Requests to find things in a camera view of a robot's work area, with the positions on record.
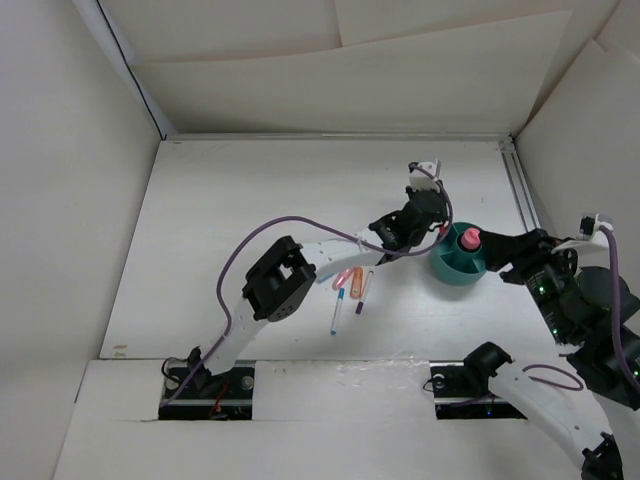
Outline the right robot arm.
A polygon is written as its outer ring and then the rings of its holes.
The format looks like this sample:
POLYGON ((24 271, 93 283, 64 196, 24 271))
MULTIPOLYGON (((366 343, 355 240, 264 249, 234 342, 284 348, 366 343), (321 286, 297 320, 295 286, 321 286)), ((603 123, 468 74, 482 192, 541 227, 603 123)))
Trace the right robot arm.
POLYGON ((479 234, 487 270, 524 286, 554 341, 605 413, 609 429, 583 425, 516 365, 486 342, 464 360, 462 381, 476 394, 506 400, 532 421, 579 468, 584 479, 639 476, 639 336, 625 322, 639 299, 619 274, 612 227, 597 222, 578 239, 542 229, 518 236, 479 234))

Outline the teal round organizer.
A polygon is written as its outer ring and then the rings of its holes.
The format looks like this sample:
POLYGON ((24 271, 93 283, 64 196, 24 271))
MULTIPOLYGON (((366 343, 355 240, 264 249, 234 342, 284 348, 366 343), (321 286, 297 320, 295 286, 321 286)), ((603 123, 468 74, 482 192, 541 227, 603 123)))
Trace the teal round organizer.
POLYGON ((461 248, 460 235, 468 228, 480 228, 466 222, 456 222, 446 237, 429 254, 429 263, 434 276, 452 286, 469 286, 486 273, 482 247, 475 252, 461 248))

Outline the purple cap pen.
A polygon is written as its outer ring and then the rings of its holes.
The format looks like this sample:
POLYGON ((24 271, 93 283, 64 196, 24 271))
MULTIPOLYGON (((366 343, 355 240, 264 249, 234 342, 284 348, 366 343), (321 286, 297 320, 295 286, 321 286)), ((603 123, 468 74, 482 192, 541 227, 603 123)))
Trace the purple cap pen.
POLYGON ((366 273, 362 292, 355 309, 356 315, 360 315, 362 313, 362 310, 364 309, 366 298, 367 298, 374 275, 375 275, 375 272, 373 270, 368 270, 366 273))

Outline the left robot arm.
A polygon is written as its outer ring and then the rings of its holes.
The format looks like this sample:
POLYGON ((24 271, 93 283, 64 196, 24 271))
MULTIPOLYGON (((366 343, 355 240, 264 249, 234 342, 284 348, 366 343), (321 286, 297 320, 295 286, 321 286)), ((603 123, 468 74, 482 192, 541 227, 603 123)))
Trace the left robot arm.
POLYGON ((440 243, 420 248, 424 237, 439 227, 450 228, 453 208, 443 182, 406 188, 408 201, 400 210, 384 215, 356 234, 348 234, 302 216, 284 216, 266 222, 241 241, 224 264, 216 284, 216 297, 226 318, 224 329, 204 353, 194 349, 187 360, 189 373, 179 388, 193 388, 212 396, 222 387, 222 375, 231 370, 251 340, 270 323, 289 318, 303 303, 313 284, 355 267, 377 267, 400 258, 421 256, 440 243), (223 298, 223 282, 232 263, 248 243, 264 230, 286 222, 312 226, 332 237, 301 244, 284 236, 245 274, 236 307, 223 298))

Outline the blue cap pen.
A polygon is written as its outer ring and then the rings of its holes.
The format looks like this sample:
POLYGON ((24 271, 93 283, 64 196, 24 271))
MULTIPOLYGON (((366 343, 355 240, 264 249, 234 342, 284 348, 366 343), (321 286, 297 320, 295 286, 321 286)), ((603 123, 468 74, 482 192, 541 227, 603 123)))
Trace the blue cap pen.
POLYGON ((339 320, 340 320, 340 316, 341 316, 342 305, 343 305, 343 302, 344 302, 344 296, 345 296, 345 288, 341 287, 338 290, 338 295, 337 295, 337 299, 336 299, 336 303, 335 303, 335 307, 334 307, 334 311, 333 311, 333 316, 332 316, 332 321, 331 321, 331 326, 330 326, 330 335, 331 336, 337 335, 337 330, 338 330, 338 326, 339 326, 339 320))

